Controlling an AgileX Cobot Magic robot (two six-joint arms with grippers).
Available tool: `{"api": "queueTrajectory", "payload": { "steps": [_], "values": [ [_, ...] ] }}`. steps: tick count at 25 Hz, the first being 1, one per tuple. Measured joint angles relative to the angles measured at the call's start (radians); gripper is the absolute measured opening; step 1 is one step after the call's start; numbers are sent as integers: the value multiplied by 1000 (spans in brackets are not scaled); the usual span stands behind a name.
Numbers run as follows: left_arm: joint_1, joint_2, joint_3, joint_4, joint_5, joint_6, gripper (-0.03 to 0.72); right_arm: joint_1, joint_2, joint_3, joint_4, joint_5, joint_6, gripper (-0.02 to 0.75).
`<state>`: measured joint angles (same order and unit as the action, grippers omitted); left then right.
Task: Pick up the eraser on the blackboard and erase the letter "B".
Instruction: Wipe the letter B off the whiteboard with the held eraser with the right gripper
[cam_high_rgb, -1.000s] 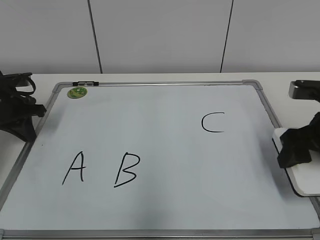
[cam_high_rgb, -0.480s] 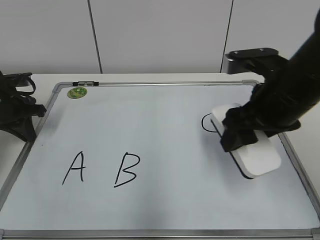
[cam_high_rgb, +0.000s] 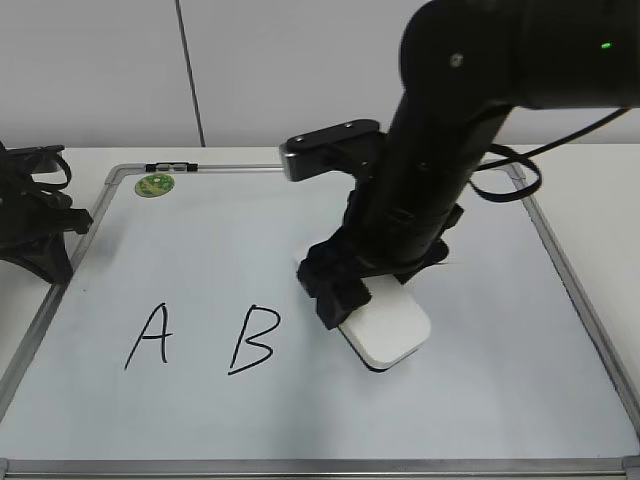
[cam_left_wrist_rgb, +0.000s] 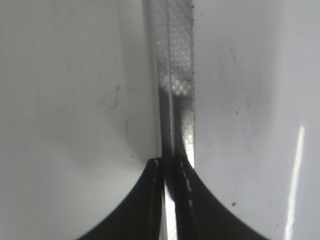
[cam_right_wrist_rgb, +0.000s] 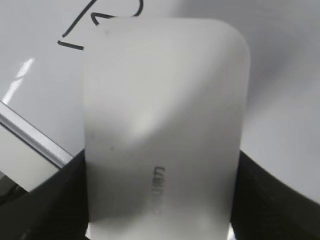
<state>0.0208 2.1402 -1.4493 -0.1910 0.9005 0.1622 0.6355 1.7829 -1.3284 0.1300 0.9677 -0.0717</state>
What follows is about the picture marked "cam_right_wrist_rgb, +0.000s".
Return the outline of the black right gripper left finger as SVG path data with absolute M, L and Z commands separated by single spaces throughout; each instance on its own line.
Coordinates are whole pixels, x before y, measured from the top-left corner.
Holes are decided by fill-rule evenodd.
M 2 240 L 85 240 L 88 223 L 83 150 L 37 188 L 0 207 Z

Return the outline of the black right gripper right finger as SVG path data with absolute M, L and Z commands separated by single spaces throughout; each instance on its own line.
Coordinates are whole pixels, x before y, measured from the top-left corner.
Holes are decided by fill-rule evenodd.
M 320 205 L 241 152 L 230 222 L 237 240 L 318 240 Z

